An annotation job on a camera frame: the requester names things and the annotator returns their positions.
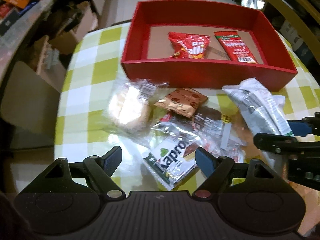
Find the dark jerky clear bag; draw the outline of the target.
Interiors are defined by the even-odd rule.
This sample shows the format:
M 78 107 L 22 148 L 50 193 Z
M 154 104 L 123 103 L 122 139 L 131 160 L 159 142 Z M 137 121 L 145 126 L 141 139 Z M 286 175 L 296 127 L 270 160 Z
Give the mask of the dark jerky clear bag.
M 191 118 L 168 112 L 151 128 L 188 139 L 215 157 L 227 156 L 237 163 L 244 162 L 242 147 L 246 143 L 235 135 L 231 118 L 211 107 L 199 107 Z

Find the white silver snack packet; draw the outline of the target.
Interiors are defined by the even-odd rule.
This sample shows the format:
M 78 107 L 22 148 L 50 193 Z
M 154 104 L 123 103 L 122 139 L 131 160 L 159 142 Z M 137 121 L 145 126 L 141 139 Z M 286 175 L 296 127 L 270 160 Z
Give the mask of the white silver snack packet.
M 237 105 L 253 135 L 294 135 L 276 98 L 257 79 L 250 78 L 238 85 L 223 86 L 222 90 Z

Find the Kaprons wafer packet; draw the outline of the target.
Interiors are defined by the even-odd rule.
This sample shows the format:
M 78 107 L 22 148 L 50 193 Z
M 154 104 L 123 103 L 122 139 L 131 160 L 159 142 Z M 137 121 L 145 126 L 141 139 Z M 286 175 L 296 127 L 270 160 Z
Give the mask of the Kaprons wafer packet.
M 167 137 L 143 157 L 143 162 L 154 178 L 171 191 L 197 167 L 198 147 L 187 138 Z

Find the bread bun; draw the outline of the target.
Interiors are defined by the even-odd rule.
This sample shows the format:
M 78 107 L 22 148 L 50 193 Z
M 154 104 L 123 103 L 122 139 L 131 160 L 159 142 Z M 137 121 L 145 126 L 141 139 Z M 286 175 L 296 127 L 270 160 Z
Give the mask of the bread bun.
M 154 103 L 168 87 L 168 82 L 150 79 L 130 81 L 118 77 L 101 114 L 103 129 L 131 140 L 145 140 L 152 123 Z

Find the brown gold biscuit packet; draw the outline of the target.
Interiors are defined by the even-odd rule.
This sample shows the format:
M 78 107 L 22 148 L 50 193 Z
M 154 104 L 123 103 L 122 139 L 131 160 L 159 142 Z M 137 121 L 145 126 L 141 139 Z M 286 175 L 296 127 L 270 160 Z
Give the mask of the brown gold biscuit packet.
M 208 97 L 192 88 L 177 88 L 164 98 L 155 102 L 155 106 L 191 118 Z

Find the red green snack packet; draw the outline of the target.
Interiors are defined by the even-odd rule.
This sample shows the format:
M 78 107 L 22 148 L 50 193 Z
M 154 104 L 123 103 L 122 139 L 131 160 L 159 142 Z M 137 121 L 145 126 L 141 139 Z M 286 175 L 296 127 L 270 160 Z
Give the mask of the red green snack packet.
M 216 31 L 214 35 L 232 61 L 257 63 L 237 31 Z

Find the red Trolli gummy bag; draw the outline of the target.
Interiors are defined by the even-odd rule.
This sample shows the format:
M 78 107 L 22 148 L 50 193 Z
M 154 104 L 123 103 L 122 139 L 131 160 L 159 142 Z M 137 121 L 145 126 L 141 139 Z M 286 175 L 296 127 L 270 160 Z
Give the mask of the red Trolli gummy bag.
M 171 59 L 204 59 L 210 36 L 169 32 L 168 39 L 174 49 Z

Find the beige chair back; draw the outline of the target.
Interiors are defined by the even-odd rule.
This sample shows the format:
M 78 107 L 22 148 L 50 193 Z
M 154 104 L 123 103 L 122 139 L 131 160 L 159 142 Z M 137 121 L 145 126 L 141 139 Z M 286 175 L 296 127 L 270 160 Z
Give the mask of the beige chair back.
M 54 145 L 60 92 L 24 62 L 13 66 L 3 98 L 1 118 L 14 127 L 15 149 Z

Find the green checkered tablecloth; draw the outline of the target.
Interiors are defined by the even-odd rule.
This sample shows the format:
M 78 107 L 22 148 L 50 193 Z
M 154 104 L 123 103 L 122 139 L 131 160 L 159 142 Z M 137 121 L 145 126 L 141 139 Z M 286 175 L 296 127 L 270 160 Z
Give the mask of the green checkered tablecloth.
M 124 75 L 120 58 L 130 23 L 118 24 L 88 33 L 77 45 L 69 64 L 57 113 L 54 156 L 70 163 L 90 155 L 104 155 L 114 145 L 123 150 L 121 165 L 112 179 L 128 194 L 133 190 L 162 191 L 165 188 L 142 161 L 145 147 L 130 139 L 109 134 L 101 113 L 106 107 L 117 74 Z M 285 96 L 287 119 L 300 120 L 319 112 L 319 85 L 304 64 L 281 37 L 298 74 L 280 92 Z M 196 89 L 208 96 L 213 107 L 226 115 L 237 114 L 237 107 L 217 89 Z

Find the wooden shelf unit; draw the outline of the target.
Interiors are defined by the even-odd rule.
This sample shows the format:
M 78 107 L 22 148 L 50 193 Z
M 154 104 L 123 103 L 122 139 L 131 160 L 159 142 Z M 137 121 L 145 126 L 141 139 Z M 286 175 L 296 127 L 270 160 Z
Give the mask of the wooden shelf unit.
M 263 13 L 307 68 L 319 66 L 319 0 L 264 0 Z

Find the red cardboard box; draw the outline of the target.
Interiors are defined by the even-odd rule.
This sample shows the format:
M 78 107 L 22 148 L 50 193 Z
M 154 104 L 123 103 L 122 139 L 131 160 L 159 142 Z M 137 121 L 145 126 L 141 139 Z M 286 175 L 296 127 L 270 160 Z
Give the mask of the red cardboard box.
M 131 80 L 170 87 L 220 89 L 254 77 L 276 92 L 297 75 L 261 11 L 198 0 L 139 2 L 121 65 Z

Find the open cardboard box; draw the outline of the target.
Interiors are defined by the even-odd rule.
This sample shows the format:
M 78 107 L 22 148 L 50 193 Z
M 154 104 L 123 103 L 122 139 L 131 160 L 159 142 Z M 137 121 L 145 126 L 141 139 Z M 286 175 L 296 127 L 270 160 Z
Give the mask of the open cardboard box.
M 77 4 L 68 14 L 73 17 L 64 22 L 55 37 L 49 41 L 62 55 L 72 54 L 85 35 L 98 26 L 97 15 L 92 12 L 88 1 Z

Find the long grey side counter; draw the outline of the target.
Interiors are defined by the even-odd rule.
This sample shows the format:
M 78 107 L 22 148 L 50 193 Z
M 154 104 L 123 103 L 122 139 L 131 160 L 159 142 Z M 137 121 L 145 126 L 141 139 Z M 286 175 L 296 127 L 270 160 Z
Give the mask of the long grey side counter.
M 41 0 L 19 18 L 1 37 L 1 82 L 3 81 L 16 51 L 35 25 L 56 0 Z

